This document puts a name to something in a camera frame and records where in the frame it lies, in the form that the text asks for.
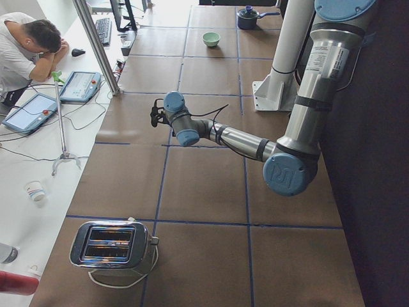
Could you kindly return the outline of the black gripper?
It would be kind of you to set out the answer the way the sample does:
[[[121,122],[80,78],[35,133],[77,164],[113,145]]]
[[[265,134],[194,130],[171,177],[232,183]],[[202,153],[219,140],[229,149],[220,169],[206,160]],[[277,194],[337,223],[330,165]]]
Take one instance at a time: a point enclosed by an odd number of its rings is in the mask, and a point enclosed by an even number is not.
[[[162,98],[155,99],[153,103],[153,107],[151,108],[150,118],[151,118],[151,126],[157,127],[158,124],[166,124],[166,114],[164,112],[164,107],[159,107],[157,102],[159,100],[163,100]]]

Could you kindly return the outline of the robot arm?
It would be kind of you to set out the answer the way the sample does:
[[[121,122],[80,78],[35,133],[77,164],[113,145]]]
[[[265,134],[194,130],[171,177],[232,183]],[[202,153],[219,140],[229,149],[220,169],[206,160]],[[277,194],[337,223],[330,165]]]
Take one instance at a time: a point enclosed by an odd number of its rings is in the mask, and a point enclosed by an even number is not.
[[[172,128],[181,146],[206,138],[263,162],[275,193],[293,196],[313,181],[319,138],[350,52],[361,47],[376,1],[288,1],[270,73],[252,86],[258,111],[289,111],[284,135],[270,141],[192,114],[184,96],[169,92],[151,109],[151,124]]]

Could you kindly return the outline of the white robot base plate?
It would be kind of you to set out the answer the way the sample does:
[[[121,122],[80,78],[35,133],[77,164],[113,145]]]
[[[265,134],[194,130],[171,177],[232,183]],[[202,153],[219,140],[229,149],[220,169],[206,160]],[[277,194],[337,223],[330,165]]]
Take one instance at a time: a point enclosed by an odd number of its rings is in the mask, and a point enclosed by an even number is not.
[[[252,90],[255,110],[291,111],[298,85],[293,75],[270,73],[263,81],[253,81]]]

